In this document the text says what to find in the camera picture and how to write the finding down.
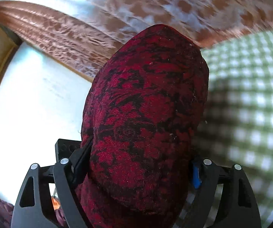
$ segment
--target silver screw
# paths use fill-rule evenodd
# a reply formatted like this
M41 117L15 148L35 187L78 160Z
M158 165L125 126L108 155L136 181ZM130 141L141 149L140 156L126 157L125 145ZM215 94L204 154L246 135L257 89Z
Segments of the silver screw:
M204 162L205 165L211 165L212 164L210 159L204 159L203 162Z
M31 170L35 170L37 168L38 164L31 165Z
M234 167L235 167L236 170L241 170L242 169L242 167L239 164L235 164Z
M69 159L63 158L61 159L61 164L67 164L69 162Z

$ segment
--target blue plastic piece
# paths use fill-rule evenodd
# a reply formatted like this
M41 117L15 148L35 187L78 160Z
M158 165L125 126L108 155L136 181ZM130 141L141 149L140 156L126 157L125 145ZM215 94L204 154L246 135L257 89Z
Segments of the blue plastic piece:
M198 189L201 186L200 172L199 168L193 164L193 177L192 177L192 185L195 189Z

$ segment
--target green and white checkered fabric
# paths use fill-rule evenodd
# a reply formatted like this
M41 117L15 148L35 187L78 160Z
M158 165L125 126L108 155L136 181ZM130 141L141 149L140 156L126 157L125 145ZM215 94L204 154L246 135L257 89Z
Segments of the green and white checkered fabric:
M194 146L218 165L243 166L266 228L273 221L273 31L227 40L203 49L202 56L210 69L209 93ZM221 192L219 187L216 196ZM174 227L184 227L186 213Z

